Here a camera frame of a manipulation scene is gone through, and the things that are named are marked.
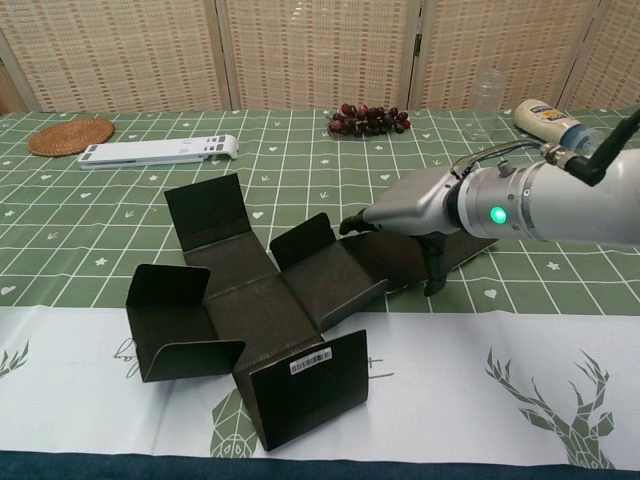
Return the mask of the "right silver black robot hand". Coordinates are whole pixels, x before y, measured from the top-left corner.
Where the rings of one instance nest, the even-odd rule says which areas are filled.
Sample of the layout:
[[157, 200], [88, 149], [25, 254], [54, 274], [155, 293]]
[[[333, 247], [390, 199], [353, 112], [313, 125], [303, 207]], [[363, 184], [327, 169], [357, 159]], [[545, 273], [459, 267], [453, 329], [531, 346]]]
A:
[[446, 167], [414, 170], [373, 204], [342, 220], [339, 233], [387, 231], [417, 239], [429, 274], [424, 295], [432, 296], [447, 281], [445, 241], [461, 230], [456, 209], [449, 205], [458, 189], [459, 177]]

